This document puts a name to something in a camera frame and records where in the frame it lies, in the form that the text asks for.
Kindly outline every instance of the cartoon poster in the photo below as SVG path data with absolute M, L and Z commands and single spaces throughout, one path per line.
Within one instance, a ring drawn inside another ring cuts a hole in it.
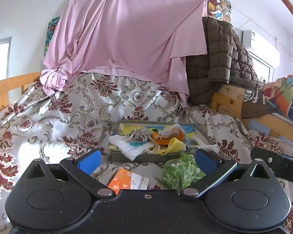
M 208 0 L 207 14 L 220 21 L 231 23 L 231 2 L 228 0 Z

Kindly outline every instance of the metal screw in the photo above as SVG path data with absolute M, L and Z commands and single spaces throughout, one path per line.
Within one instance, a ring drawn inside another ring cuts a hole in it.
M 186 188 L 185 190 L 183 190 L 183 193 L 188 196 L 196 196 L 199 194 L 199 191 L 195 188 Z
M 145 199 L 152 199 L 152 197 L 153 197 L 153 196 L 152 196 L 151 194 L 145 194 L 145 195 L 144 195 L 144 198 L 145 198 Z
M 98 190 L 97 194 L 100 196 L 111 196 L 113 194 L 113 190 L 109 188 L 101 188 Z

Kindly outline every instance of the air conditioner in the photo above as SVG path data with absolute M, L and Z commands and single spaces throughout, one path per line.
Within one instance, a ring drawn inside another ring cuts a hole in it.
M 279 51 L 253 30 L 243 31 L 243 44 L 246 50 L 273 68 L 280 65 Z

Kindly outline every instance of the wooden headboard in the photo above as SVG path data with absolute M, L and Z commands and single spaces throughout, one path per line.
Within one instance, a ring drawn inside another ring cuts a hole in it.
M 0 81 L 0 111 L 9 105 L 9 91 L 21 87 L 22 94 L 27 90 L 28 84 L 37 82 L 41 72 L 10 77 Z

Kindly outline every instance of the quilted jacket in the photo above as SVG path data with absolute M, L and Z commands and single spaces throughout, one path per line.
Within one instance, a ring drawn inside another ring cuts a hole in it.
M 203 17 L 207 55 L 186 58 L 190 96 L 188 102 L 208 102 L 223 83 L 250 90 L 262 87 L 253 69 L 253 61 L 231 24 Z

